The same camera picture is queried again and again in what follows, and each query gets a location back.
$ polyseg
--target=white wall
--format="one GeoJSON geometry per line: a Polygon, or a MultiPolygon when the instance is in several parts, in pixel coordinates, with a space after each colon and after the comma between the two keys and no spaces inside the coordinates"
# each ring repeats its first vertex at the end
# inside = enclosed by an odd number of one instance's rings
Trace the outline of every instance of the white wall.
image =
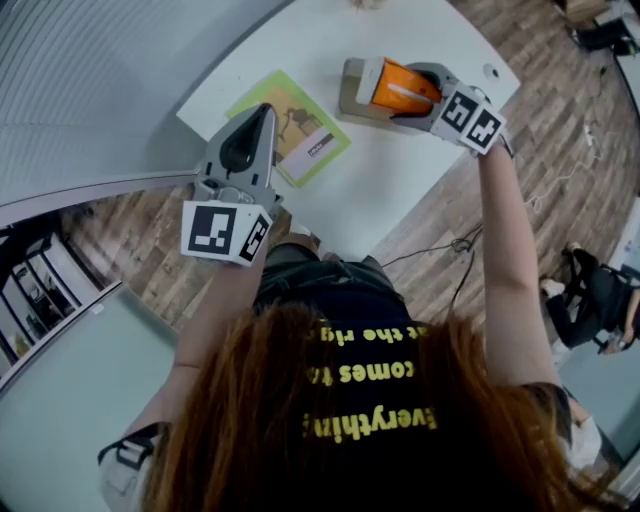
{"type": "Polygon", "coordinates": [[[204,143],[177,108],[234,41],[286,1],[4,3],[0,205],[193,168],[204,143]]]}
{"type": "Polygon", "coordinates": [[[164,381],[176,334],[124,287],[0,394],[0,500],[13,512],[107,510],[96,456],[164,381]]]}

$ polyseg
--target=white table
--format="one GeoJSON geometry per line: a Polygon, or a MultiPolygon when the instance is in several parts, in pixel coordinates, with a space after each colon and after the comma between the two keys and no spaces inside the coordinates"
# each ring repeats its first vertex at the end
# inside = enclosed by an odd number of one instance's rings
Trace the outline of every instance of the white table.
{"type": "MultiPolygon", "coordinates": [[[[348,0],[296,0],[239,45],[200,85],[178,117],[205,140],[258,81],[284,70],[335,116],[348,57],[440,62],[502,108],[519,82],[487,41],[444,0],[390,0],[357,11],[348,0]],[[492,82],[484,73],[493,65],[492,82]]],[[[423,134],[338,121],[352,145],[301,189],[275,173],[284,207],[344,259],[371,253],[442,177],[462,150],[423,134]]]]}

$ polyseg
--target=orange object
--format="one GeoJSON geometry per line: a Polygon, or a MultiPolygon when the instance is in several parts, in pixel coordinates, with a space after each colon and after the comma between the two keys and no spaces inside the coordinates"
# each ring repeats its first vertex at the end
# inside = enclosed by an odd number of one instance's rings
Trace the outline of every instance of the orange object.
{"type": "Polygon", "coordinates": [[[428,115],[434,103],[442,101],[442,93],[419,73],[384,59],[372,105],[386,107],[400,114],[428,115]]]}

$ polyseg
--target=green book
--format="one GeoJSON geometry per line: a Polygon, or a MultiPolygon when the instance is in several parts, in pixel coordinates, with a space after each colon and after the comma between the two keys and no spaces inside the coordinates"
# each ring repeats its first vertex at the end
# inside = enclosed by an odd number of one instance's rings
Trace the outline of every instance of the green book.
{"type": "Polygon", "coordinates": [[[231,110],[232,118],[270,103],[278,115],[276,167],[295,187],[304,186],[349,147],[351,140],[284,71],[259,82],[231,110]]]}

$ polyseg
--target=red hair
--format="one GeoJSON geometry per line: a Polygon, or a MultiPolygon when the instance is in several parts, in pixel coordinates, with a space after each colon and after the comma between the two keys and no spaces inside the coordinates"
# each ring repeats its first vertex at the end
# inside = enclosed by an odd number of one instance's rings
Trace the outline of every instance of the red hair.
{"type": "Polygon", "coordinates": [[[343,508],[356,501],[380,508],[394,494],[396,506],[400,500],[421,508],[622,509],[621,498],[570,471],[552,392],[541,387],[550,395],[541,401],[530,390],[493,385],[482,338],[456,319],[429,327],[415,343],[415,377],[437,411],[438,436],[425,430],[415,454],[404,454],[408,462],[423,462],[412,472],[412,496],[397,496],[408,482],[396,471],[385,475],[384,487],[369,485],[357,496],[350,493],[362,489],[346,478],[328,487],[328,453],[300,439],[299,430],[304,412],[327,417],[335,399],[307,378],[310,366],[331,364],[327,344],[319,342],[321,326],[299,305],[273,306],[238,321],[164,436],[146,512],[343,508]]]}

